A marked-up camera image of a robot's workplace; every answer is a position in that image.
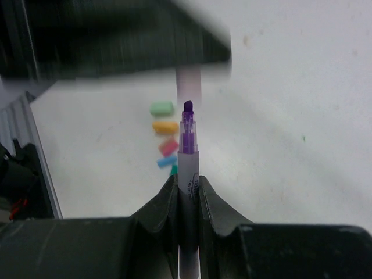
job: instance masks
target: white surface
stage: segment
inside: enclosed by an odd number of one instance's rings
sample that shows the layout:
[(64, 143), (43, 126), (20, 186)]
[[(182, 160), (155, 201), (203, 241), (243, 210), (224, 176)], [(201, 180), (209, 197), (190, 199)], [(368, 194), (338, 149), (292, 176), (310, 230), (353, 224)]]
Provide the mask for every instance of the white surface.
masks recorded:
[[(194, 5), (228, 26), (233, 54), (229, 79), (203, 79), (200, 174), (253, 221), (372, 232), (372, 2)], [(58, 83), (33, 103), (64, 217), (130, 215), (160, 190), (161, 99), (176, 102), (171, 73)]]

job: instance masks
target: blue block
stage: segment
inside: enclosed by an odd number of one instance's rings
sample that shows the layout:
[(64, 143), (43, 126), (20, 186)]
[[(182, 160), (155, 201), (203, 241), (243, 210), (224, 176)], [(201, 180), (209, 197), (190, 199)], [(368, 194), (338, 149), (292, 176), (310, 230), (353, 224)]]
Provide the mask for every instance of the blue block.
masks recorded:
[(166, 167), (166, 166), (169, 166), (170, 164), (174, 164), (176, 161), (177, 161), (177, 156), (173, 154), (163, 159), (159, 159), (156, 162), (158, 163), (159, 167)]

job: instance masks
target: pink block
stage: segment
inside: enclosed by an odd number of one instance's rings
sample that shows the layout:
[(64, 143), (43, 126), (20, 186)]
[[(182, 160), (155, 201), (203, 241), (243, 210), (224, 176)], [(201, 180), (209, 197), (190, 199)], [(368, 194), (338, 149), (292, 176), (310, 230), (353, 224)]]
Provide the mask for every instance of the pink block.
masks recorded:
[(168, 141), (167, 145), (165, 145), (160, 151), (164, 157), (168, 157), (177, 148), (178, 148), (178, 142), (173, 139), (172, 141)]

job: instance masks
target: green block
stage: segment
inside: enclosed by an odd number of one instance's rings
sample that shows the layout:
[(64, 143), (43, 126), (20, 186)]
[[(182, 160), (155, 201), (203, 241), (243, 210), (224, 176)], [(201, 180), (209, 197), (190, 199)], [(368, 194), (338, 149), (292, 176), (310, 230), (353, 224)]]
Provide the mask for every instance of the green block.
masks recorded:
[(173, 175), (177, 174), (177, 171), (178, 171), (178, 167), (174, 164), (172, 166), (172, 170), (170, 171), (169, 176), (173, 176)]
[(172, 102), (155, 102), (150, 107), (150, 113), (155, 116), (171, 116), (174, 113)]

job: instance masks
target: purple marker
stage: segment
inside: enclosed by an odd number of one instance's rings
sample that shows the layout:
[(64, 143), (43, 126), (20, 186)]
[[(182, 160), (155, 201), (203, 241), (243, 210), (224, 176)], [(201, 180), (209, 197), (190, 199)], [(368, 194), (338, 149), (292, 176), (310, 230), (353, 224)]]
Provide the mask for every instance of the purple marker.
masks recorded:
[(178, 150), (178, 189), (181, 210), (180, 278), (199, 277), (198, 189), (199, 151), (192, 102), (184, 104)]

